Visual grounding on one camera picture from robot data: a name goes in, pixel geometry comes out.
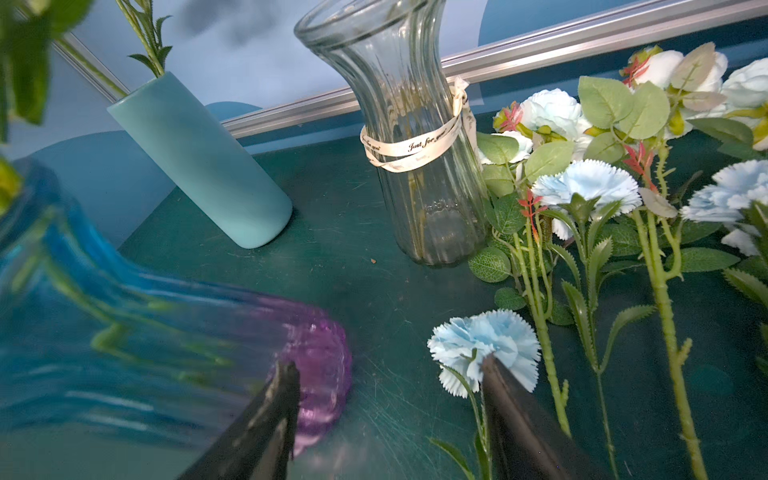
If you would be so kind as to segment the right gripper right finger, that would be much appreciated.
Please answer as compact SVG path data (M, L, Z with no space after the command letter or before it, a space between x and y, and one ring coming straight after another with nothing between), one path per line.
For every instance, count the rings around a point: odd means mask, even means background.
M499 359L485 357L482 373L483 405L497 479L606 477Z

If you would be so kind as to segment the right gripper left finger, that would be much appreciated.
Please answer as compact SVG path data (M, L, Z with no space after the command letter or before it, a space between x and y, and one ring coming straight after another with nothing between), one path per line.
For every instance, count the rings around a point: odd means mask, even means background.
M297 430L300 374L278 362L272 379L182 479L285 479Z

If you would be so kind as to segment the blue carnation stem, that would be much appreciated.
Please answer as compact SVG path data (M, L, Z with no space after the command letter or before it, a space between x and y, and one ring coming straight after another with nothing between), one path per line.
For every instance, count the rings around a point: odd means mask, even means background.
M486 409L476 397L483 380L482 362L490 355L495 356L528 392L533 392L541 360L535 330L520 314L497 309L455 317L436 326L427 347L441 368L442 387L471 403L476 424L473 443L480 469L477 477L490 479L492 455Z
M577 257L564 246L553 244L551 248L566 261L573 275L573 280L563 280L561 287L586 360L595 375L608 461L613 477L618 478L603 375L619 332L650 316L654 308L639 305L620 311L604 344L598 337L598 308L604 282L640 266L639 261L626 260L623 254L615 252L615 241L608 228L612 219L641 206L639 186L623 169L599 160L583 160L572 163L559 174L538 178L533 185L533 196L546 209L546 216L567 227L576 245Z
M696 223L718 223L729 233L722 243L746 257L723 270L725 280L751 301L767 305L767 161L745 160L712 176L682 208Z

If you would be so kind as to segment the purple ribbed glass vase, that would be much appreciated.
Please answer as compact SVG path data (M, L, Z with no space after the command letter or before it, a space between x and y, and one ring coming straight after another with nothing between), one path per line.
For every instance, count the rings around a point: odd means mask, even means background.
M343 328L317 307L155 274L123 258L33 159L1 217L1 428L85 425L143 442L211 444L274 376L299 371L295 451L340 417Z

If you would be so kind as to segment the clear ribbed glass vase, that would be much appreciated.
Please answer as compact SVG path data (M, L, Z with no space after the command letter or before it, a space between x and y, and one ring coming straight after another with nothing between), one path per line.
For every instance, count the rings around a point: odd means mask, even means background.
M433 267L472 256L488 230L467 84L448 82L439 58L444 6L323 1L294 27L360 105L360 141L377 170L398 246Z

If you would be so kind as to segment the light blue ceramic vase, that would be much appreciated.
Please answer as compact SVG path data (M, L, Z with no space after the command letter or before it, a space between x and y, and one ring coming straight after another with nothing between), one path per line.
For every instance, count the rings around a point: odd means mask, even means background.
M108 112L239 247L261 247L289 223L293 204L286 193L172 73Z

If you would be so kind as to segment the blue flower bunch purple vase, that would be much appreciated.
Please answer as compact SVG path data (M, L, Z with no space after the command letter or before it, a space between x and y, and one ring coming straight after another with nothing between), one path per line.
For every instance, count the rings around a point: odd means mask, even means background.
M685 226L706 223L685 220L682 208L691 197L670 193L669 143L695 130L716 139L733 164L767 161L767 62L730 70L710 42L688 53L650 47L633 54L620 75L582 78L579 98L594 144L623 147L625 165L640 181L642 204L631 216L660 316L682 440L693 476L703 479L683 372L693 342L678 337L669 283L696 270L696 255L683 242Z

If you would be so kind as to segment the white flower stem blue vase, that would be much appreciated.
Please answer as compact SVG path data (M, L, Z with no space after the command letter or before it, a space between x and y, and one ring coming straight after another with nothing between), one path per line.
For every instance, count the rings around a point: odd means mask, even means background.
M145 52L131 54L154 74L162 77L166 72L166 61L172 51L171 45L163 40L163 24L171 15L155 17L153 0L116 0L121 13L140 40Z

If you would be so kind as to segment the blue rose stem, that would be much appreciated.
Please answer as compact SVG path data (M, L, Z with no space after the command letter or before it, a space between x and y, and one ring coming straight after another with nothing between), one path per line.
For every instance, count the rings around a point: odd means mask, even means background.
M496 292L495 302L502 309L524 309L532 318L564 432L570 430L569 384L557 376L548 326L571 321L555 298L553 270L561 259L555 243L569 240L572 231L564 221L546 216L547 207L533 185L579 159L590 140L590 126L574 97L560 89L542 90L502 108L493 118L492 133L477 136L482 177L490 192L485 203L490 236L470 268L487 283L513 283Z

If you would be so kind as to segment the red and coral rose stem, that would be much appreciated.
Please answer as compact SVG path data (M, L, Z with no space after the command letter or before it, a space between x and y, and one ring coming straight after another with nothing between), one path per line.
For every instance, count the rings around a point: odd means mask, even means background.
M80 24L90 1L3 1L1 3L1 145L10 123L40 125L49 92L50 45Z

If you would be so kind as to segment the aluminium frame back bar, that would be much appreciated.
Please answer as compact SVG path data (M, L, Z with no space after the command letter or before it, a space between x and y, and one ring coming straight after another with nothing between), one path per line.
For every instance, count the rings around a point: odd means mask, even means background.
M295 37L315 1L159 1L167 67L203 103L256 107L226 116L238 137L355 109L341 77ZM704 29L765 17L763 1L450 1L439 45L449 77L479 83ZM115 128L106 112L150 79L140 44L112 1L98 1L53 50L49 112L73 134Z

